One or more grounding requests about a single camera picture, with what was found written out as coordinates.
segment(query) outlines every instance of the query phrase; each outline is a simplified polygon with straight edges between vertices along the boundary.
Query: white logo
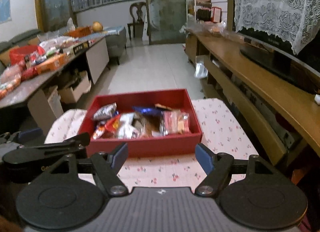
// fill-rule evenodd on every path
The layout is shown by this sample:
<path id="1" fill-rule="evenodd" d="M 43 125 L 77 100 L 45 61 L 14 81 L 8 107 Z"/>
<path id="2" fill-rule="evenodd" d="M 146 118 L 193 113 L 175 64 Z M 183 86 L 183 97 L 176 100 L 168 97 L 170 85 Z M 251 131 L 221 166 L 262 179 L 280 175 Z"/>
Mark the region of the white logo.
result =
<path id="1" fill-rule="evenodd" d="M 167 191 L 164 189 L 158 190 L 157 193 L 159 193 L 160 195 L 163 195 L 164 193 L 166 193 Z"/>

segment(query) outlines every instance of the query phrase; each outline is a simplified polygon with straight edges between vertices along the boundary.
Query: lace cloth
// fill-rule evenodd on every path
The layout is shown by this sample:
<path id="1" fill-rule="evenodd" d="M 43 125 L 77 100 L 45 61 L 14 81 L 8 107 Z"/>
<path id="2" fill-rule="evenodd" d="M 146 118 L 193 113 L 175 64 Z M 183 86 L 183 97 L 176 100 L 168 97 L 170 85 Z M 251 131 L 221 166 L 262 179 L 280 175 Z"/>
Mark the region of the lace cloth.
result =
<path id="1" fill-rule="evenodd" d="M 279 36 L 298 54 L 320 29 L 320 0 L 235 0 L 235 25 Z"/>

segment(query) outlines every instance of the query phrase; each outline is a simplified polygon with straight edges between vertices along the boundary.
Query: cherry print tablecloth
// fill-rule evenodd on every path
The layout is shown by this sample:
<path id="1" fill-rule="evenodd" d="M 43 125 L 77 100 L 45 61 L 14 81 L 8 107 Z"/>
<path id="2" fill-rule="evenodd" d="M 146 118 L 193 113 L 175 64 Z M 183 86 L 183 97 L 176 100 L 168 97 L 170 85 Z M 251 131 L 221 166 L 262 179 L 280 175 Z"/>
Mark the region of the cherry print tablecloth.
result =
<path id="1" fill-rule="evenodd" d="M 235 159 L 248 159 L 257 151 L 227 106 L 218 99 L 193 100 L 192 104 L 203 131 L 202 143 L 214 153 L 225 152 Z M 61 142 L 75 135 L 85 111 L 67 111 L 52 126 L 46 143 Z M 154 158 L 128 159 L 119 177 L 129 190 L 141 187 L 191 187 L 194 190 L 206 174 L 195 155 L 177 155 Z M 92 177 L 81 175 L 93 182 Z M 244 174 L 233 175 L 231 183 L 243 179 Z"/>

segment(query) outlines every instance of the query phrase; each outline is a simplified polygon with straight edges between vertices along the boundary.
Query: red box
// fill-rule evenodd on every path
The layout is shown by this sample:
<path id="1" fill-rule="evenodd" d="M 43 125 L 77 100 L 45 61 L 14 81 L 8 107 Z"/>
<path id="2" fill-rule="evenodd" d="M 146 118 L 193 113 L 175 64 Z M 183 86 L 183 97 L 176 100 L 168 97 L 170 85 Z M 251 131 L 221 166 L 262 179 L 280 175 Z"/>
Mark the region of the red box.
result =
<path id="1" fill-rule="evenodd" d="M 91 120 L 94 113 L 100 107 L 114 102 L 117 103 L 120 113 L 132 112 L 132 106 L 149 107 L 157 103 L 181 109 L 189 113 L 191 133 L 141 139 L 92 139 L 87 146 L 88 157 L 97 152 L 110 152 L 121 142 L 128 143 L 129 157 L 193 154 L 196 144 L 201 142 L 202 131 L 186 89 L 97 96 L 88 109 L 78 133 L 88 132 L 91 136 L 95 128 L 95 123 Z"/>

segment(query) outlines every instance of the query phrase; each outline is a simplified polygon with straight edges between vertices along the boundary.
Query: television base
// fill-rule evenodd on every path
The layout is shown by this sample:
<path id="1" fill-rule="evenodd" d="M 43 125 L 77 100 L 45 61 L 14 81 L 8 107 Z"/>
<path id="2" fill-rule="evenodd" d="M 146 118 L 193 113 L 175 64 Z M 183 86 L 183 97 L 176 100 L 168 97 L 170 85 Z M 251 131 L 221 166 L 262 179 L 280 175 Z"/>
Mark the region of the television base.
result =
<path id="1" fill-rule="evenodd" d="M 240 52 L 249 60 L 272 72 L 281 79 L 300 88 L 301 90 L 315 94 L 312 82 L 305 83 L 304 81 L 301 81 L 301 79 L 298 79 L 298 76 L 300 78 L 301 75 L 305 75 L 305 73 L 302 71 L 301 74 L 297 74 L 297 69 L 293 69 L 291 65 L 292 60 L 289 57 L 278 53 L 277 51 L 270 53 L 248 44 L 244 44 L 240 48 Z"/>

